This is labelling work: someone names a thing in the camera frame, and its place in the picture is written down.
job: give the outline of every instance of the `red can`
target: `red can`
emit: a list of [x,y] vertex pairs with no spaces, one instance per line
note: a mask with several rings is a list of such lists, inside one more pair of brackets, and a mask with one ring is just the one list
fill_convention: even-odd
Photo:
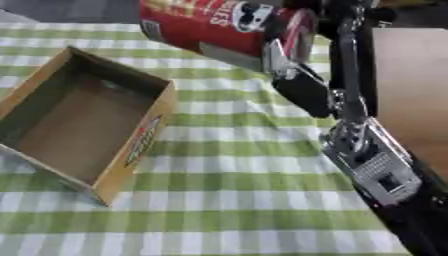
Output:
[[268,26],[279,31],[286,56],[308,58],[316,30],[311,10],[290,10],[236,0],[141,0],[142,29],[149,39],[262,71]]

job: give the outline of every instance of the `white and green gingham pattern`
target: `white and green gingham pattern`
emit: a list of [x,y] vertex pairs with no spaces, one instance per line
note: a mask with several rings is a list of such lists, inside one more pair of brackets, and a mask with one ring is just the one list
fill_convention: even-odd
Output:
[[0,95],[66,45],[172,79],[177,111],[110,208],[0,163],[0,255],[409,255],[319,152],[330,120],[137,25],[0,24]]

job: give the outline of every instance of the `open cardboard tray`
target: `open cardboard tray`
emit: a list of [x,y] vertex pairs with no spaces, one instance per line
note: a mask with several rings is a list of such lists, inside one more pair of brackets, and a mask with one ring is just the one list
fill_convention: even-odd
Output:
[[170,81],[68,47],[0,102],[0,155],[108,205],[174,103]]

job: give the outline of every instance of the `wooden surface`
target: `wooden surface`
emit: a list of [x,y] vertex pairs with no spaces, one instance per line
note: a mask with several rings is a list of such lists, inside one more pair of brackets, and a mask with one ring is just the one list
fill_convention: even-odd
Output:
[[448,32],[377,29],[379,120],[448,178]]

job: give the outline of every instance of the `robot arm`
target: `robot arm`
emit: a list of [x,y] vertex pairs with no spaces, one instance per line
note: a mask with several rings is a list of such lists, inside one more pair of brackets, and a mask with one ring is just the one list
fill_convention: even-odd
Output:
[[338,120],[322,136],[323,153],[408,250],[417,256],[448,255],[446,185],[375,119],[369,3],[345,1],[329,8],[324,24],[324,34],[333,40],[329,89],[306,65],[290,63],[276,39],[265,46],[265,71],[292,103],[314,117]]

